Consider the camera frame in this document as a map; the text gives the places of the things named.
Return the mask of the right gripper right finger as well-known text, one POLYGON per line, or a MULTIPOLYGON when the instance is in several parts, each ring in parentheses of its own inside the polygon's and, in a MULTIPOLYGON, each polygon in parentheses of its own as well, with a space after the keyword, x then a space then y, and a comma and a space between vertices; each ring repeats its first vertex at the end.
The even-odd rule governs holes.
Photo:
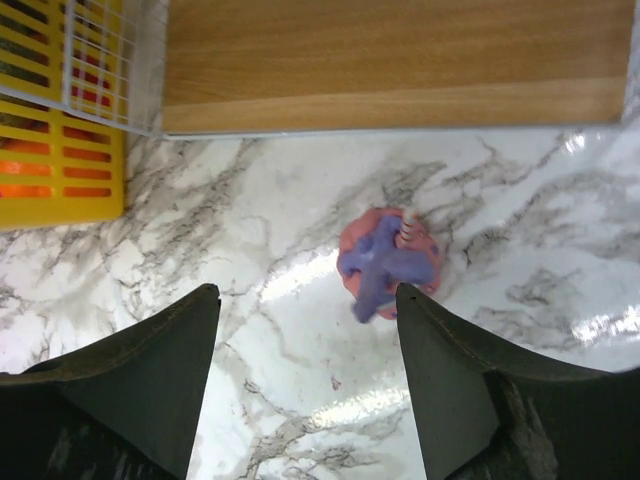
POLYGON ((397 327, 430 479, 635 479, 639 372, 533 352, 397 292, 397 327))

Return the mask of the purple bunny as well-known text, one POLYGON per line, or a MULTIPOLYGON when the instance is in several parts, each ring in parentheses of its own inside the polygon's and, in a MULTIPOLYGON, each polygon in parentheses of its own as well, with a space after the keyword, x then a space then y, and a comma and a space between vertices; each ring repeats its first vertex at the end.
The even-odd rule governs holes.
POLYGON ((337 270, 358 322, 394 319, 400 284, 427 295, 439 288, 441 250, 411 209, 371 208, 342 230, 337 270))

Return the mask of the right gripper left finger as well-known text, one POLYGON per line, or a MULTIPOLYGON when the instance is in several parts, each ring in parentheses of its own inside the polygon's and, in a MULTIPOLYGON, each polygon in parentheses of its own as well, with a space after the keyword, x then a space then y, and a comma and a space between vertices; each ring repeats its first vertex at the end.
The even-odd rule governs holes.
POLYGON ((204 284, 86 347, 2 373, 2 478, 185 478, 220 307, 204 284))

